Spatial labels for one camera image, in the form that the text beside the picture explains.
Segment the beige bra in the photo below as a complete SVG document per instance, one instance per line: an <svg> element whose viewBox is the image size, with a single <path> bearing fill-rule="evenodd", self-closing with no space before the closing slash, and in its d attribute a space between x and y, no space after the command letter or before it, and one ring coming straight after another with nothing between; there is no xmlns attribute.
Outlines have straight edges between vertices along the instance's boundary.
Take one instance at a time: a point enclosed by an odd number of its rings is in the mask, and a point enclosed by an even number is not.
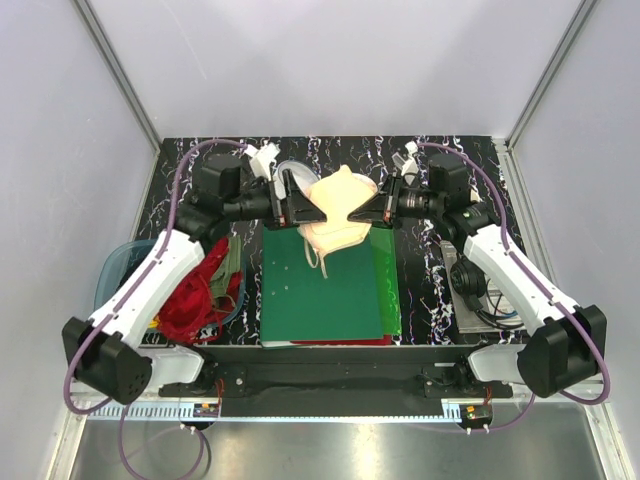
<svg viewBox="0 0 640 480"><path fill-rule="evenodd" d="M378 192L377 184L362 174L342 165L332 175L314 183L307 196L325 214L326 220L298 228L304 241L304 252L311 268L319 267L328 278L326 257L361 244L369 234L369 223L350 221L348 216L371 200Z"/></svg>

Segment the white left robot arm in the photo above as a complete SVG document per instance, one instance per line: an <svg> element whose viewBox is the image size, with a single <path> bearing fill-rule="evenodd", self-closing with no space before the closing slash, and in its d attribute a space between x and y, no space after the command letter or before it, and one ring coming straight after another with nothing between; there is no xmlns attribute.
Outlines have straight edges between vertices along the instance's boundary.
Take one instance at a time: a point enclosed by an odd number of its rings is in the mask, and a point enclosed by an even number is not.
<svg viewBox="0 0 640 480"><path fill-rule="evenodd" d="M172 202L169 223L151 252L123 286L89 319L70 318L62 329L68 370L63 395L80 383L127 405L148 389L181 383L196 396L215 386L216 372L192 346L144 349L151 320L178 285L237 221L263 220L277 229L321 222L325 214L303 193L290 172L284 197L271 176L271 158L251 157L256 184L241 188L239 157L214 155L194 168L192 188Z"/></svg>

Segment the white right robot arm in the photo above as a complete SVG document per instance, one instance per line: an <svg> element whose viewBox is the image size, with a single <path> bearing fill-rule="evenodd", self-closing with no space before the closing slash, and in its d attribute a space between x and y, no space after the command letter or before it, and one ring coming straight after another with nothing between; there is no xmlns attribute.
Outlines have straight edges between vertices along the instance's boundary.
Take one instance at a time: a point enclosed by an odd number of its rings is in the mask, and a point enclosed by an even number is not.
<svg viewBox="0 0 640 480"><path fill-rule="evenodd" d="M609 397L605 363L607 319L595 305L582 307L556 287L519 249L507 231L502 200L494 205L472 199L469 173L484 171L465 154L445 146L428 161L428 182L409 187L398 175L348 218L381 228L402 219L426 219L457 250L465 266L475 266L498 287L520 317L529 339L524 344L489 345L454 371L454 384L476 396L491 381L526 385L537 397L555 394L575 400L570 388L601 375L601 393L584 399L596 405Z"/></svg>

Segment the light green plastic folder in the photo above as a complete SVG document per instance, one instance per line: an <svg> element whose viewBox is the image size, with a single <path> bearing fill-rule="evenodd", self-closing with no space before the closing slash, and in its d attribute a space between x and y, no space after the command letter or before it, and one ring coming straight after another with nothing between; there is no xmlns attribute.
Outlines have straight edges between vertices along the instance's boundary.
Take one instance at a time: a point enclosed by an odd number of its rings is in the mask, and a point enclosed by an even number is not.
<svg viewBox="0 0 640 480"><path fill-rule="evenodd" d="M402 320L394 233L391 229L372 227L369 238L383 332L391 337L399 336L402 333Z"/></svg>

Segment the olive green garment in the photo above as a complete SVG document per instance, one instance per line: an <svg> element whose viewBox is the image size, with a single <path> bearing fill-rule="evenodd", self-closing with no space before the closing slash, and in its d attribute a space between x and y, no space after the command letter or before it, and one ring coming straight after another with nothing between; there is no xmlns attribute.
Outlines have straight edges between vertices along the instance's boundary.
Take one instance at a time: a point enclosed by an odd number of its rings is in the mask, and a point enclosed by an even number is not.
<svg viewBox="0 0 640 480"><path fill-rule="evenodd" d="M239 236L231 236L228 238L228 252L209 282L215 311L230 313L235 308L243 280L242 262L242 241Z"/></svg>

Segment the red folder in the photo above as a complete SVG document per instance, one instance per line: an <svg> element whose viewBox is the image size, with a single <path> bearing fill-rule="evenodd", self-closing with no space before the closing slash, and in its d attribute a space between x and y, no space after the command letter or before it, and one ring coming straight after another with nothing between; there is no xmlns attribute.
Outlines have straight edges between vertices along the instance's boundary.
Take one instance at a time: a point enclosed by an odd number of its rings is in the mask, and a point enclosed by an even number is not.
<svg viewBox="0 0 640 480"><path fill-rule="evenodd" d="M293 341L295 346L387 346L392 344L391 335L383 335L376 339L357 340L325 340L325 341Z"/></svg>

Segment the red garment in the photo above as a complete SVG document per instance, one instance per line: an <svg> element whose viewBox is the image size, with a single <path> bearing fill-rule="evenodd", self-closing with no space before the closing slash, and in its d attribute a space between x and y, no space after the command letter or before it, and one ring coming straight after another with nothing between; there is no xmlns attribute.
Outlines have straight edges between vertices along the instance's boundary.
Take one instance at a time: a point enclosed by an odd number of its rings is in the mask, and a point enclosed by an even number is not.
<svg viewBox="0 0 640 480"><path fill-rule="evenodd" d="M245 264L235 308L230 313L215 311L209 282L228 252L227 236L218 241L205 259L176 287L156 315L155 327L175 343L196 344L217 340L224 326L239 313L244 302Z"/></svg>

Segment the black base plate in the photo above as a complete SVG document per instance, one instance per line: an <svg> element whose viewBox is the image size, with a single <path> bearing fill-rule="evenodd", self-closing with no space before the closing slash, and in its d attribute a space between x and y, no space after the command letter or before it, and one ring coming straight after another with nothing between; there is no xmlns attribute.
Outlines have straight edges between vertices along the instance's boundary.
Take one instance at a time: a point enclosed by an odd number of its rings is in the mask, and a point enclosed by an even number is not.
<svg viewBox="0 0 640 480"><path fill-rule="evenodd" d="M403 392L435 398L506 398L511 388L474 379L467 357L473 346L311 346L282 349L205 347L194 382L173 381L162 397L208 396L224 385L227 398L284 388L312 392Z"/></svg>

